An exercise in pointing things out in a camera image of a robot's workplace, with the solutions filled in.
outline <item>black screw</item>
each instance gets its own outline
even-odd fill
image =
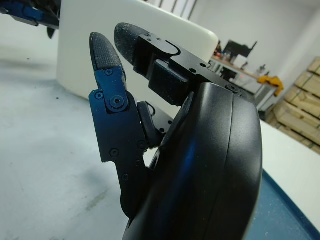
[[[145,149],[146,148],[146,142],[145,141],[138,141],[138,148]]]
[[[231,85],[231,84],[228,84],[227,86],[225,86],[225,88],[230,90],[234,94],[237,94],[239,92],[238,88],[236,86]]]
[[[128,181],[129,175],[128,174],[123,174],[122,175],[122,180],[123,181]]]
[[[97,92],[94,97],[98,100],[102,99],[104,97],[104,94],[102,92]]]
[[[114,109],[119,109],[119,108],[121,108],[124,104],[125,104],[125,100],[123,99],[122,96],[116,95],[116,96],[113,96],[113,97],[110,99],[110,105],[111,105]]]
[[[114,72],[112,71],[112,69],[107,69],[105,70],[105,75],[110,76],[112,75]]]
[[[141,161],[140,160],[135,161],[135,166],[136,167],[139,167],[140,165],[141,165]]]
[[[116,148],[112,148],[112,149],[110,150],[110,156],[111,156],[112,158],[118,157],[118,156],[119,156],[119,150],[116,149]]]

